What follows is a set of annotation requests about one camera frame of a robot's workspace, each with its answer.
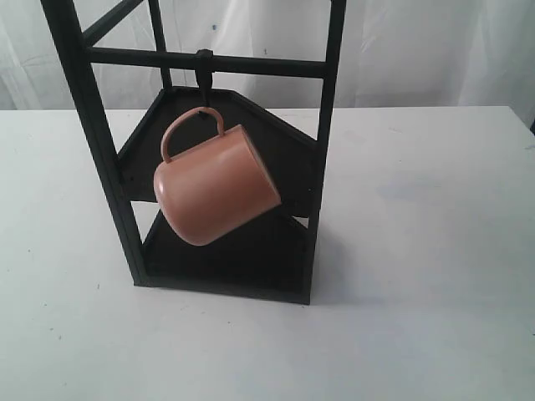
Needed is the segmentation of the pink ceramic mug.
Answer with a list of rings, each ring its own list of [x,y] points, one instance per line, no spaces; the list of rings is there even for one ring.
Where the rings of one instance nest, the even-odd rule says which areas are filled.
[[[197,114],[215,119],[217,134],[180,154],[168,145],[180,125]],[[186,243],[205,246],[282,204],[256,146],[238,124],[224,128],[221,114],[197,107],[176,118],[160,142],[153,187],[160,211]]]

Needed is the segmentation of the black metal shelf rack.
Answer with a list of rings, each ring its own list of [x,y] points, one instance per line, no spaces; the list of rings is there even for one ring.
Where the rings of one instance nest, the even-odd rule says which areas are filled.
[[[42,7],[135,285],[309,303],[345,2],[331,4],[324,61],[213,54],[212,75],[321,79],[323,88],[318,133],[310,137],[239,93],[212,86],[209,108],[221,114],[225,129],[245,128],[282,204],[205,246],[188,244],[171,229],[153,187],[167,127],[186,111],[205,107],[195,53],[166,51],[158,2],[150,3],[153,51],[98,46],[135,9],[134,1],[119,3],[87,29],[70,1],[45,1]],[[162,90],[121,148],[104,112],[97,63],[156,67],[161,73]],[[215,119],[197,114],[172,135],[168,152],[180,154],[216,134]]]

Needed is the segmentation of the white backdrop curtain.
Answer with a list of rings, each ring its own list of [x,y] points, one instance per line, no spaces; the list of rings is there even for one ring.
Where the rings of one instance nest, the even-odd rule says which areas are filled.
[[[324,58],[326,1],[163,1],[166,47],[255,58]],[[339,107],[506,105],[534,117],[531,1],[350,1]],[[1,106],[73,105],[43,9],[1,4]]]

